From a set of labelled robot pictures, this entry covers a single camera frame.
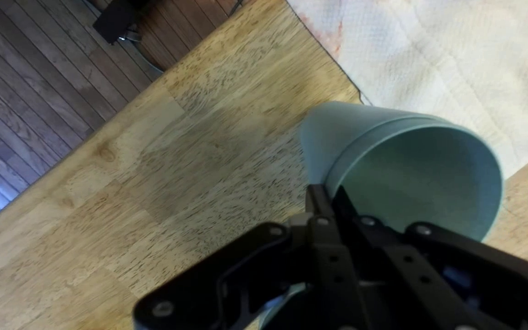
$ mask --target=wooden table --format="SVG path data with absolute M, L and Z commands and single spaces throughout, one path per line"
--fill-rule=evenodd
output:
M 132 304 L 300 212 L 295 126 L 357 91 L 282 0 L 255 0 L 0 214 L 0 327 L 130 327 Z M 528 256 L 528 168 L 489 241 Z

